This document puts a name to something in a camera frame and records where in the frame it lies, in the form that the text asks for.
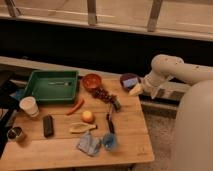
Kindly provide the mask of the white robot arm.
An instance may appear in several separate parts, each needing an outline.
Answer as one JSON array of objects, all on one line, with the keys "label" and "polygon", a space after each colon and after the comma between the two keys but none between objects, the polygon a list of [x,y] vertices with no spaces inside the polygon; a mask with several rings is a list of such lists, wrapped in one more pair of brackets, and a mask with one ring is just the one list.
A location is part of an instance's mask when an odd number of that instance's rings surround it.
[{"label": "white robot arm", "polygon": [[147,92],[154,99],[161,85],[172,78],[190,88],[176,115],[170,171],[213,171],[213,67],[160,54],[152,59],[151,71],[129,94]]}]

